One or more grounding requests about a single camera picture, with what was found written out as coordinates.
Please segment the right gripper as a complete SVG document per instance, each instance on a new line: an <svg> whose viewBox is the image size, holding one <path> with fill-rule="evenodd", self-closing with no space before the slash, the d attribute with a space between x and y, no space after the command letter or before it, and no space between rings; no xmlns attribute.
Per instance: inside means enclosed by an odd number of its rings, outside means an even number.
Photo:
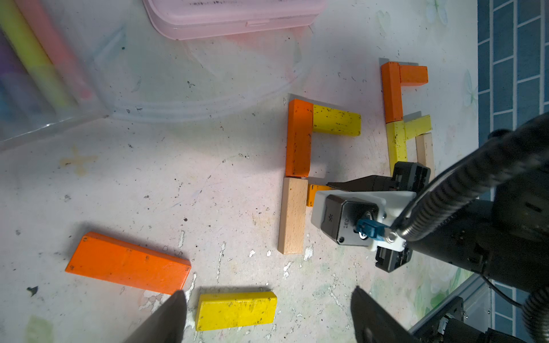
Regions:
<svg viewBox="0 0 549 343"><path fill-rule="evenodd" d="M429 168L418 163L399 161L394 166L392 177L371 175L348 182L329 182L327 186L346 192L409 191L419 193L429 181ZM385 272L393 272L409 263L412 255L413 250L408 247L397 252L378 246L375 265Z"/></svg>

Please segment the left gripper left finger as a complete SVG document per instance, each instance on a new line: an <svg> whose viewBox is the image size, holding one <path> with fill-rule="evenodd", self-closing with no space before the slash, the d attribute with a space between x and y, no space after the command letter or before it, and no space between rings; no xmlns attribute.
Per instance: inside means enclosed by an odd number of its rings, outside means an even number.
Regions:
<svg viewBox="0 0 549 343"><path fill-rule="evenodd" d="M124 342L182 342L187 320L187 298L176 291Z"/></svg>

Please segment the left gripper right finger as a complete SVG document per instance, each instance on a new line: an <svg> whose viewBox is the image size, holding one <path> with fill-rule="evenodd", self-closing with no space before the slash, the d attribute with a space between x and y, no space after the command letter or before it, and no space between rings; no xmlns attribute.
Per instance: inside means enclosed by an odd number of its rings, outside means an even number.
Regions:
<svg viewBox="0 0 549 343"><path fill-rule="evenodd" d="M350 312L357 342L420 342L358 286L352 293Z"/></svg>

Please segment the yellow block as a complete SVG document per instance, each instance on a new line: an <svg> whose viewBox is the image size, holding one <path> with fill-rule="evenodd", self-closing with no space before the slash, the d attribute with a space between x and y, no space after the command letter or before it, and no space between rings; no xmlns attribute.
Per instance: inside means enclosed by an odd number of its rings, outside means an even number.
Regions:
<svg viewBox="0 0 549 343"><path fill-rule="evenodd" d="M195 329L203 332L272 324L276 309L273 292L201 294Z"/></svg>
<svg viewBox="0 0 549 343"><path fill-rule="evenodd" d="M393 175L395 165L399 161L407 161L407 140L404 121L387 123L386 133L390 161L390 174Z"/></svg>
<svg viewBox="0 0 549 343"><path fill-rule="evenodd" d="M430 115L421 116L414 120L405 122L406 140L414 139L420 135L427 134L433 129Z"/></svg>
<svg viewBox="0 0 549 343"><path fill-rule="evenodd" d="M313 105L313 131L324 134L358 137L361 134L359 114Z"/></svg>

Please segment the natural wood block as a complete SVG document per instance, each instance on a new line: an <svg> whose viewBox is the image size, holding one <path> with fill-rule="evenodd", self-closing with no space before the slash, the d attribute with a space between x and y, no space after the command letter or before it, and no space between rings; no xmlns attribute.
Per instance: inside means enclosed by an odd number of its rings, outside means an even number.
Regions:
<svg viewBox="0 0 549 343"><path fill-rule="evenodd" d="M307 188L307 180L284 178L277 247L282 254L303 253Z"/></svg>
<svg viewBox="0 0 549 343"><path fill-rule="evenodd" d="M433 153L433 136L431 133L422 134L415 138L417 162L430 169L430 181L435 177L435 162Z"/></svg>

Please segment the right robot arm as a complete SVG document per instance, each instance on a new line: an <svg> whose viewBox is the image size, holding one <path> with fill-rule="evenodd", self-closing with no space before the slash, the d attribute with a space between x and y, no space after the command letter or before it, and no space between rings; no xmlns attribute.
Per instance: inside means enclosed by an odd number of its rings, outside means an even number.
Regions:
<svg viewBox="0 0 549 343"><path fill-rule="evenodd" d="M389 177L331 182L315 196L312 223L340 245L367 247L391 272L419 252L529 294L523 320L548 341L548 164L474 164L436 178L399 161Z"/></svg>

